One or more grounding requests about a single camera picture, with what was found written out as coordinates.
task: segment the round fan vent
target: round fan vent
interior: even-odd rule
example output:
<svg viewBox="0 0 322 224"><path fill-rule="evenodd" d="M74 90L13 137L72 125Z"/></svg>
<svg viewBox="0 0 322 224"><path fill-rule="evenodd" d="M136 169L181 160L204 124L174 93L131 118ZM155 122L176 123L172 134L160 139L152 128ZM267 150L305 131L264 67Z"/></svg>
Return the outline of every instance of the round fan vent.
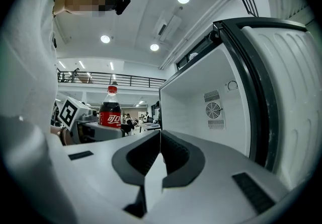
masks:
<svg viewBox="0 0 322 224"><path fill-rule="evenodd" d="M210 118L217 118L220 115L221 108L217 103L209 103L206 108L206 113Z"/></svg>

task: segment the open refrigerator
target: open refrigerator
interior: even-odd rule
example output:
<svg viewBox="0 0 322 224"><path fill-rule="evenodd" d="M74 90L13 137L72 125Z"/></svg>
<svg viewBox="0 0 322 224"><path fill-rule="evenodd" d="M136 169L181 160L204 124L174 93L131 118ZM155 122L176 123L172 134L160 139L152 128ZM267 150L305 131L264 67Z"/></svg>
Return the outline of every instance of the open refrigerator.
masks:
<svg viewBox="0 0 322 224"><path fill-rule="evenodd" d="M163 130L229 146L292 189L322 142L322 52L304 25L213 23L213 42L160 87Z"/></svg>

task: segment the red bottle cap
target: red bottle cap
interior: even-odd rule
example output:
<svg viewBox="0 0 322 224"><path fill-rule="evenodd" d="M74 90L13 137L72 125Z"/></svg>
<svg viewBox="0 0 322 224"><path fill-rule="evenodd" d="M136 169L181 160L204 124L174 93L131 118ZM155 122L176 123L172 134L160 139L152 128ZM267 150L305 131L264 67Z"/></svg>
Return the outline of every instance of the red bottle cap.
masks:
<svg viewBox="0 0 322 224"><path fill-rule="evenodd" d="M109 93L117 93L117 88L115 86L109 86L107 91Z"/></svg>

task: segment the bottle label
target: bottle label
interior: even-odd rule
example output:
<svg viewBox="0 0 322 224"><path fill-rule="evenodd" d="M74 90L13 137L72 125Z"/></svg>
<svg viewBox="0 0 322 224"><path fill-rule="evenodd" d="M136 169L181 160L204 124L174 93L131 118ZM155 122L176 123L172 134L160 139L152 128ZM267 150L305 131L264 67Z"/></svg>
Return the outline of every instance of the bottle label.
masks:
<svg viewBox="0 0 322 224"><path fill-rule="evenodd" d="M121 112L100 112L100 125L121 128Z"/></svg>

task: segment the soda bottle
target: soda bottle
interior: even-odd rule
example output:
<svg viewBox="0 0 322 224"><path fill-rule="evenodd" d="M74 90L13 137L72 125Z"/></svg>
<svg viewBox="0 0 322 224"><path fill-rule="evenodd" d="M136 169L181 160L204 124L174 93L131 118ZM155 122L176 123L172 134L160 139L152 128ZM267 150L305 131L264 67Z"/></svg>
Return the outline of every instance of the soda bottle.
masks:
<svg viewBox="0 0 322 224"><path fill-rule="evenodd" d="M101 104L100 125L121 128L121 107L116 98L117 88L108 87L108 94Z"/></svg>

